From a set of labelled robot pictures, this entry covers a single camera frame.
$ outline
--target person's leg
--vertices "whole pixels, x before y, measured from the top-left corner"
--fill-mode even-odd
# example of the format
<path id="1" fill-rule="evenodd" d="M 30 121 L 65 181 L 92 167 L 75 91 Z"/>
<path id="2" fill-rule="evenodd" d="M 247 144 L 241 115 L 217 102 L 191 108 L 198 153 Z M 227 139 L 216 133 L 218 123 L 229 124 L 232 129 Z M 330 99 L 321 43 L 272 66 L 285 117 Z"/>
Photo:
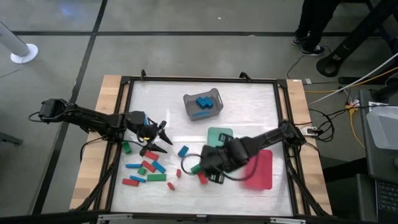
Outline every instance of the person's leg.
<path id="1" fill-rule="evenodd" d="M 298 45 L 302 44 L 307 40 L 308 32 L 311 29 L 312 23 L 312 9 L 313 2 L 316 0 L 304 0 L 300 24 L 298 25 L 298 29 L 296 30 L 296 36 L 293 39 L 293 44 Z"/>
<path id="2" fill-rule="evenodd" d="M 333 13 L 340 1 L 341 0 L 315 1 L 313 5 L 313 22 L 310 28 L 310 37 L 303 45 L 304 52 L 316 51 L 318 54 L 325 51 L 325 49 L 317 47 L 317 45 L 321 41 L 323 30 L 325 30 L 330 19 L 333 17 Z"/>

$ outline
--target white stand base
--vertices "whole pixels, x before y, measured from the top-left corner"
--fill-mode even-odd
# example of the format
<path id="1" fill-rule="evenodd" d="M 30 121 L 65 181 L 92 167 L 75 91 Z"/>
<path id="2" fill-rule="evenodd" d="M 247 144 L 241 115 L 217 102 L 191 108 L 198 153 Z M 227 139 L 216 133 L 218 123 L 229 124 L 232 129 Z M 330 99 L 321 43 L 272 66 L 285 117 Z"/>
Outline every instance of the white stand base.
<path id="1" fill-rule="evenodd" d="M 33 59 L 35 59 L 36 56 L 39 54 L 39 49 L 36 47 L 36 45 L 26 44 L 26 46 L 29 48 L 29 53 L 27 55 L 20 57 L 18 55 L 11 54 L 11 60 L 14 63 L 18 63 L 18 64 L 29 63 Z"/>

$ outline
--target concrete floor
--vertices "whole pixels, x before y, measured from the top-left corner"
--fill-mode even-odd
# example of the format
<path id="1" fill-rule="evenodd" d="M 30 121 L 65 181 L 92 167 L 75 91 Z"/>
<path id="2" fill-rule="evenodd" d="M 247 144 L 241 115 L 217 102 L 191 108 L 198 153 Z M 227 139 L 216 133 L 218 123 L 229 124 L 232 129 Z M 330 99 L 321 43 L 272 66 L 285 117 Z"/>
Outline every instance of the concrete floor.
<path id="1" fill-rule="evenodd" d="M 0 21 L 18 31 L 92 31 L 101 0 L 0 1 Z M 302 1 L 298 0 L 113 0 L 108 1 L 100 31 L 256 31 L 289 32 L 299 22 Z M 368 13 L 362 4 L 341 4 L 327 32 L 349 32 Z M 24 35 L 36 44 L 39 57 L 28 65 L 14 65 L 9 51 L 0 45 L 0 131 L 22 138 L 23 145 L 1 144 L 0 216 L 30 213 L 45 168 L 49 162 L 58 124 L 31 123 L 27 116 L 40 109 L 48 98 L 69 99 L 82 65 L 90 36 Z M 324 37 L 321 45 L 332 50 L 344 37 Z M 245 71 L 253 78 L 286 78 L 300 57 L 292 37 L 238 36 L 97 36 L 76 103 L 94 108 L 104 75 L 148 75 L 237 77 Z M 344 63 L 339 76 L 362 76 L 391 56 L 380 38 L 368 39 Z M 306 57 L 290 77 L 313 82 L 336 81 L 318 74 L 318 58 Z M 306 86 L 309 90 L 335 89 L 337 84 Z M 356 88 L 352 96 L 357 95 Z M 313 101 L 322 95 L 307 95 Z M 343 107 L 346 95 L 339 94 L 312 108 L 332 112 Z M 319 114 L 312 114 L 315 124 Z M 348 115 L 335 119 L 337 132 L 329 143 L 318 143 L 323 165 L 364 156 L 354 140 Z M 362 138 L 359 114 L 355 117 Z M 44 205 L 44 212 L 68 210 L 79 168 L 79 150 L 86 134 L 69 126 L 57 169 Z"/>

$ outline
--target sneaker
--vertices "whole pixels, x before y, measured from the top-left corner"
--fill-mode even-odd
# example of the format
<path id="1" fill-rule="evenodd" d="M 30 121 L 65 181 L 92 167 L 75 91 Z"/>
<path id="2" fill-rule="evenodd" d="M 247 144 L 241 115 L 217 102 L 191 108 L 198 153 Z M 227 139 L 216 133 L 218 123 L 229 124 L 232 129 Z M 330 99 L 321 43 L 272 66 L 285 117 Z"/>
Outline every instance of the sneaker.
<path id="1" fill-rule="evenodd" d="M 320 47 L 319 45 L 317 45 L 313 50 L 304 50 L 304 49 L 300 50 L 300 54 L 304 56 L 319 56 L 323 55 L 323 53 L 325 53 L 325 48 Z"/>
<path id="2" fill-rule="evenodd" d="M 307 39 L 308 39 L 308 36 L 305 36 L 305 37 L 302 37 L 302 38 L 294 37 L 292 43 L 293 43 L 293 45 L 300 45 L 300 44 L 304 43 Z"/>

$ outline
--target white pole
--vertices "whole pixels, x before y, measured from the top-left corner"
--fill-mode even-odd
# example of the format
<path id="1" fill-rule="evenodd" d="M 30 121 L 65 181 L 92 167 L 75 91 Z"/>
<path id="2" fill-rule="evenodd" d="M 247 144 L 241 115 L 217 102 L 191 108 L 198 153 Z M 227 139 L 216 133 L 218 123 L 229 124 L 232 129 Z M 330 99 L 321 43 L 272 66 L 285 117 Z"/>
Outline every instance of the white pole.
<path id="1" fill-rule="evenodd" d="M 0 42 L 3 43 L 11 52 L 11 60 L 15 63 L 28 63 L 36 58 L 39 53 L 34 44 L 25 44 L 15 36 L 0 21 Z"/>

